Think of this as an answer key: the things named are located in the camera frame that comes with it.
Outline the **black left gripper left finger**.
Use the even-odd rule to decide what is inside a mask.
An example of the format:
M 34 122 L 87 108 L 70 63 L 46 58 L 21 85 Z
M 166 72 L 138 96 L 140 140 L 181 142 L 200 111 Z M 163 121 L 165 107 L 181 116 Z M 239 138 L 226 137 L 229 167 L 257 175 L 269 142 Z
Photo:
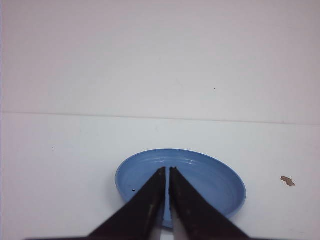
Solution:
M 159 240 L 166 196 L 166 168 L 159 168 L 114 215 L 87 236 L 63 240 Z

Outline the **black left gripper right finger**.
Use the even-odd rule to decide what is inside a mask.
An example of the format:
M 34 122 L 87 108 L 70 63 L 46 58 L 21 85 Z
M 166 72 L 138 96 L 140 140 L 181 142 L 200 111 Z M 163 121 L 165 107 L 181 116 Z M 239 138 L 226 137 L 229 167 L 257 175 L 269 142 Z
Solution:
M 175 240 L 253 240 L 212 207 L 176 167 L 169 169 L 169 198 Z

